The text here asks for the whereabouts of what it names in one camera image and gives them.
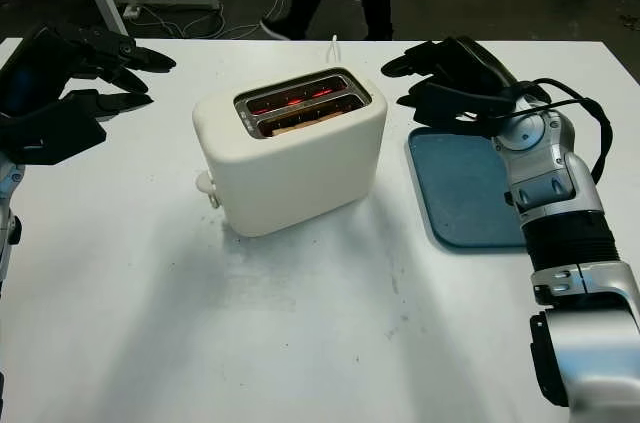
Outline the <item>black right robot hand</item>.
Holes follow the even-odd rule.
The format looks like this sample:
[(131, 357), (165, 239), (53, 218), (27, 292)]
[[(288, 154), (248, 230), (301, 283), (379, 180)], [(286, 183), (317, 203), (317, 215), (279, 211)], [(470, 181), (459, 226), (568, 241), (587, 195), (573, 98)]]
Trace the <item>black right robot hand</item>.
[(419, 101), (455, 102), (500, 99), (517, 79), (488, 50), (469, 37), (448, 37), (411, 47), (385, 63), (390, 78), (420, 75), (409, 90), (407, 106)]

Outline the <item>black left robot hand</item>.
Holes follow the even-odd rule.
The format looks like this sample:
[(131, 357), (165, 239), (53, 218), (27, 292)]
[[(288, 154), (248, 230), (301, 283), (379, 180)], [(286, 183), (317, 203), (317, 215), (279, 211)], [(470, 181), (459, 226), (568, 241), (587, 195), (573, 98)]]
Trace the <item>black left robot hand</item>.
[(108, 29), (42, 25), (1, 68), (1, 113), (21, 117), (48, 106), (71, 79), (100, 79), (126, 94), (144, 95), (148, 87), (137, 71), (168, 73), (175, 66), (172, 58)]

